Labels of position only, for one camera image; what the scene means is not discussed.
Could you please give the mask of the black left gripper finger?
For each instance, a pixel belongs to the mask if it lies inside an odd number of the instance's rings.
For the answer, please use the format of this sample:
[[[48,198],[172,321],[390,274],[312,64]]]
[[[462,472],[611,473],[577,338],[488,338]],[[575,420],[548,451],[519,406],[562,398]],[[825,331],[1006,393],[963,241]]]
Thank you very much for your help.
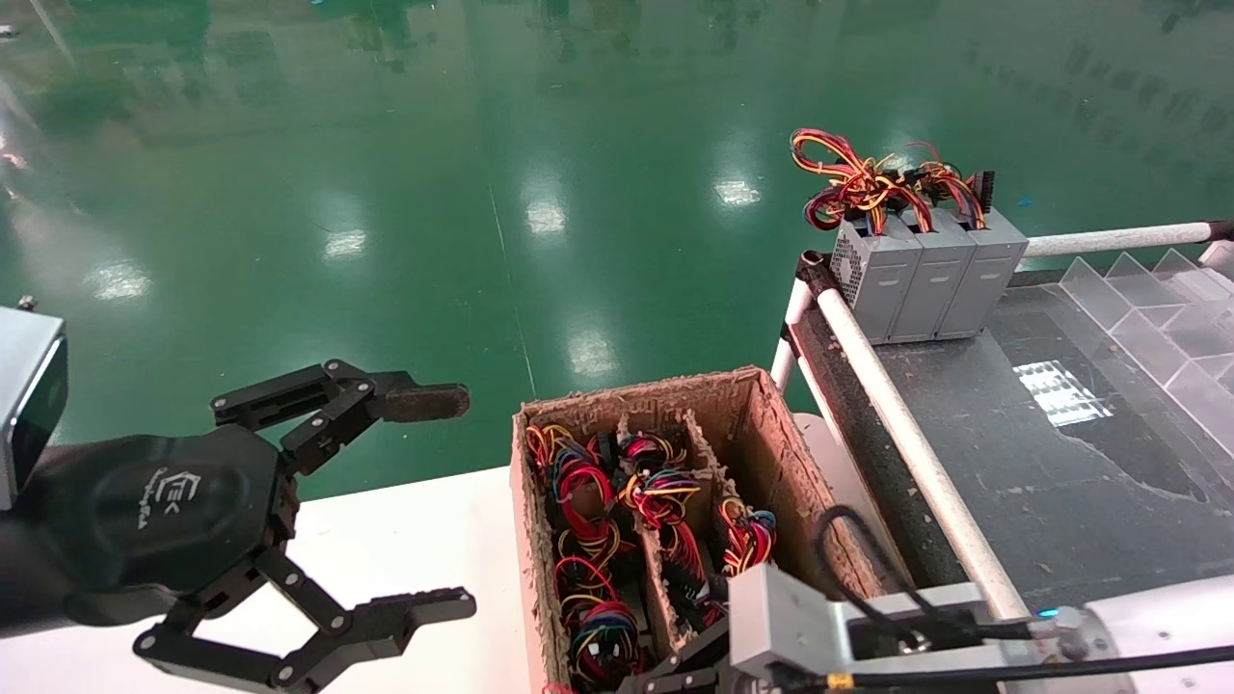
[[[243,564],[273,585],[316,627],[290,654],[268,654],[199,638],[204,601],[176,601],[167,619],[147,629],[133,653],[167,675],[251,693],[321,693],[352,666],[404,654],[421,627],[471,617],[475,598],[462,587],[381,596],[344,609],[283,550],[262,550]]]
[[[460,417],[470,404],[459,383],[420,384],[407,372],[365,372],[348,361],[325,361],[225,391],[211,403],[217,426],[253,432],[291,420],[283,435],[283,466],[310,475],[378,421],[415,424]]]

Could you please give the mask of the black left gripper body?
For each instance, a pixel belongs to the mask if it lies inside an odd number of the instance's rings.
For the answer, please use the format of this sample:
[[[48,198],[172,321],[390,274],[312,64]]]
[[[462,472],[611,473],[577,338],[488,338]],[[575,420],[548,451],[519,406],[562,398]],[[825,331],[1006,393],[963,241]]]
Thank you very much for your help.
[[[239,427],[51,447],[2,514],[2,636],[123,627],[176,601],[222,617],[296,515],[281,452]]]

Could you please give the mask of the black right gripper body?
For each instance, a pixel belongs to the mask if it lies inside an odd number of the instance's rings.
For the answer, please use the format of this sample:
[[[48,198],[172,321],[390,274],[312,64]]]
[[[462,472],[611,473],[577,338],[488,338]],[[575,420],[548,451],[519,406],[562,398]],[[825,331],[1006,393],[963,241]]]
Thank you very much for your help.
[[[891,617],[891,627],[863,617],[847,624],[855,652],[942,652],[981,646],[979,625],[971,612],[944,611],[940,617],[923,612]]]

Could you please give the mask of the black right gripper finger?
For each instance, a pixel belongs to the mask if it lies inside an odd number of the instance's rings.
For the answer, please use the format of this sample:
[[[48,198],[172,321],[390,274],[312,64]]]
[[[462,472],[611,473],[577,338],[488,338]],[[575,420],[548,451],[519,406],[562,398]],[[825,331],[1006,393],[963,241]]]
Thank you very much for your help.
[[[644,675],[628,675],[617,693],[733,693],[729,624],[717,621]]]

